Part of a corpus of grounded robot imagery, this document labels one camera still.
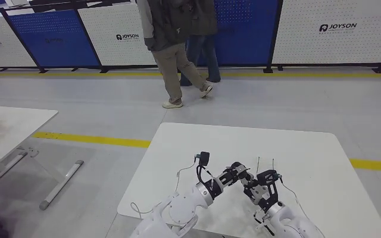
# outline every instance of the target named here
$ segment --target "blue panel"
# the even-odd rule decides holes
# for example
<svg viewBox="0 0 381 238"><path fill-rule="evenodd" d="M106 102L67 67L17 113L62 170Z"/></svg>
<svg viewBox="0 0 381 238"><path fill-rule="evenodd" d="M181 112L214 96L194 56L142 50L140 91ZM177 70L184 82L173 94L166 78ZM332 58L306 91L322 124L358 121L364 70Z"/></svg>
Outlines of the blue panel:
<svg viewBox="0 0 381 238"><path fill-rule="evenodd" d="M12 15L10 19L41 66L98 65L74 10Z"/></svg>
<svg viewBox="0 0 381 238"><path fill-rule="evenodd" d="M215 0L221 64L266 64L278 0Z"/></svg>

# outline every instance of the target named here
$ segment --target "pants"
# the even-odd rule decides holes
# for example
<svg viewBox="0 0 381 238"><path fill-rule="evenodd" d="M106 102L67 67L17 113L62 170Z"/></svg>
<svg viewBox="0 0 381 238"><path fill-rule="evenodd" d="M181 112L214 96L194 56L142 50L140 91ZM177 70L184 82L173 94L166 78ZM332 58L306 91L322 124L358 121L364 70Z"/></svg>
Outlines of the pants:
<svg viewBox="0 0 381 238"><path fill-rule="evenodd" d="M218 69L216 49L214 47L214 35L192 35L189 37L188 45L186 48L186 55L188 60L194 63L195 66L197 66L197 61L201 52L207 60L209 79L211 81L220 81L221 75L220 70ZM181 75L181 82L188 84L189 80L185 75Z"/></svg>
<svg viewBox="0 0 381 238"><path fill-rule="evenodd" d="M182 103L182 92L180 81L177 76L179 69L200 91L205 91L208 84L198 73L197 68L189 62L185 53L185 44L178 44L163 49L162 51L152 52L157 66L163 75L165 89L169 94L169 102L175 105Z"/></svg>

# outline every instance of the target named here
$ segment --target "table leg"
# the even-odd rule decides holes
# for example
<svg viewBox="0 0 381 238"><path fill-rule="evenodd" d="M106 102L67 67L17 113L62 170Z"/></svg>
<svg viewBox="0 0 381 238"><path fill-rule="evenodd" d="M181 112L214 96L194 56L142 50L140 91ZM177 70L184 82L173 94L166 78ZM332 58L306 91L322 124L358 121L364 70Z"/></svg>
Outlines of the table leg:
<svg viewBox="0 0 381 238"><path fill-rule="evenodd" d="M11 160L11 162L7 163L6 165L0 162L0 178L26 155L27 152L21 151L14 159Z"/></svg>
<svg viewBox="0 0 381 238"><path fill-rule="evenodd" d="M78 160L68 173L64 176L58 170L56 170L49 162L43 161L37 157L39 151L29 147L29 156L31 159L35 160L48 174L50 174L56 181L57 185L49 193L49 195L40 203L40 209L46 210L56 195L61 191L65 184L70 180L78 168L83 164L82 160Z"/></svg>
<svg viewBox="0 0 381 238"><path fill-rule="evenodd" d="M60 190L65 186L65 184L70 180L70 178L73 176L73 174L78 170L78 168L83 164L82 160L78 160L72 168L69 170L69 172L66 174L65 179L58 183L56 187L49 193L49 195L45 198L44 201L40 203L40 209L45 210L49 204L53 201L53 199L56 197L56 195L60 192Z"/></svg>

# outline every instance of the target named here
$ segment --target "pegboard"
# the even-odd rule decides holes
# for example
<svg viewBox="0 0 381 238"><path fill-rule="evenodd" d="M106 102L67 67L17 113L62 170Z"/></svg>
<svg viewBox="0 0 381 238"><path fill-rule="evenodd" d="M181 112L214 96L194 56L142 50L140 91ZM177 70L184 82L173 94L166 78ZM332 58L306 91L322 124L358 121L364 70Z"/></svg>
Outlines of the pegboard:
<svg viewBox="0 0 381 238"><path fill-rule="evenodd" d="M36 64L11 27L0 17L0 67L35 67Z"/></svg>
<svg viewBox="0 0 381 238"><path fill-rule="evenodd" d="M284 0L273 64L381 62L380 0Z"/></svg>
<svg viewBox="0 0 381 238"><path fill-rule="evenodd" d="M9 16L42 67L98 66L73 10Z"/></svg>
<svg viewBox="0 0 381 238"><path fill-rule="evenodd" d="M144 44L138 6L124 4L79 10L102 65L155 65Z"/></svg>
<svg viewBox="0 0 381 238"><path fill-rule="evenodd" d="M216 16L219 23L243 23L253 19L252 0L216 0Z"/></svg>
<svg viewBox="0 0 381 238"><path fill-rule="evenodd" d="M267 63L277 4L278 0L215 0L220 65Z"/></svg>

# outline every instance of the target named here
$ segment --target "white panel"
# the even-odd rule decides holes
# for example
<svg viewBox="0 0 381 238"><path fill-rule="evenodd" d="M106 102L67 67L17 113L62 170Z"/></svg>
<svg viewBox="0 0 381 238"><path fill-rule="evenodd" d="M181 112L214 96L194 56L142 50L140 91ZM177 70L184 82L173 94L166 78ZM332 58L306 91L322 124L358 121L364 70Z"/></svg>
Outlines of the white panel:
<svg viewBox="0 0 381 238"><path fill-rule="evenodd" d="M79 14L102 65L156 64L144 45L136 4L81 9Z"/></svg>
<svg viewBox="0 0 381 238"><path fill-rule="evenodd" d="M373 62L381 62L380 0L284 0L274 64Z"/></svg>
<svg viewBox="0 0 381 238"><path fill-rule="evenodd" d="M3 17L0 17L0 67L35 67L36 64Z"/></svg>

